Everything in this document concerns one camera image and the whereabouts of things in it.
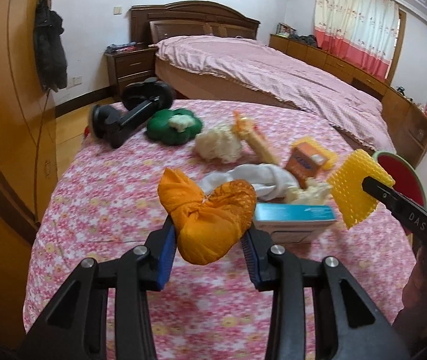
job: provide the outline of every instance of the drawer handle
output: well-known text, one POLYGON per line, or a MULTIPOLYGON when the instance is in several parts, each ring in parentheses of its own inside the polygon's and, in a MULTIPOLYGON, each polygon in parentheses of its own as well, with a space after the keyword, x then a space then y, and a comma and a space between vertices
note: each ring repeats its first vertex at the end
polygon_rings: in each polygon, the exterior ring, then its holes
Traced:
POLYGON ((50 166, 50 161, 49 160, 45 160, 45 165, 44 165, 45 177, 49 177, 50 176, 51 170, 52 170, 52 167, 50 166))

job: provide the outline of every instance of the orange box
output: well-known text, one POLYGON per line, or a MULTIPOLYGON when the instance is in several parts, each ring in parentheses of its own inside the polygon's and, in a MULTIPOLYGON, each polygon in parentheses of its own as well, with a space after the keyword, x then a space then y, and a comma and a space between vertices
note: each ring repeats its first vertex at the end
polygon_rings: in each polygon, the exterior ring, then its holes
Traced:
POLYGON ((297 178, 302 188, 306 188, 305 180, 309 177, 315 178, 326 162, 327 158, 321 152, 303 142, 292 149, 285 169, 297 178))

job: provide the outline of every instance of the blue box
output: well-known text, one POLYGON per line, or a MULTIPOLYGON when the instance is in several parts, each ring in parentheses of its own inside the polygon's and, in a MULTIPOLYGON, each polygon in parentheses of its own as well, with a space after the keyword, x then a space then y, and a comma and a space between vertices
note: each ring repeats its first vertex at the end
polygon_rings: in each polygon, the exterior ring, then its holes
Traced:
POLYGON ((312 242, 335 223, 330 206, 257 203, 253 222, 275 243, 312 242))

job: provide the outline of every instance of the wooden floor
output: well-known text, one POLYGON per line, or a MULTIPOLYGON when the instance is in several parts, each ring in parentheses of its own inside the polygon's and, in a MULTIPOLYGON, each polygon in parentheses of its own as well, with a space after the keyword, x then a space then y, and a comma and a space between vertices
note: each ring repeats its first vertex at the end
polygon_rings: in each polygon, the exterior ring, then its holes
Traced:
MULTIPOLYGON (((113 99, 108 98, 99 104, 112 103, 113 99)), ((73 161, 80 149, 83 140, 83 132, 87 127, 87 118, 92 105, 79 108, 58 117, 57 122, 57 176, 62 177, 73 161)))

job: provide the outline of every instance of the wooden dresser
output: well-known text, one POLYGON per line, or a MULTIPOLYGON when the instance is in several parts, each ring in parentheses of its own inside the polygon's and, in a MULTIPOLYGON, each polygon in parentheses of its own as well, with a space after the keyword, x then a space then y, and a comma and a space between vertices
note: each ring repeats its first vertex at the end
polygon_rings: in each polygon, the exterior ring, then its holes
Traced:
POLYGON ((338 77, 345 83, 380 100, 382 117, 397 154, 414 168, 427 152, 427 117, 408 99, 362 69, 326 51, 287 38, 271 35, 270 47, 338 77))
POLYGON ((138 44, 134 51, 105 53, 109 82, 116 99, 127 85, 155 76, 156 52, 156 47, 138 44))

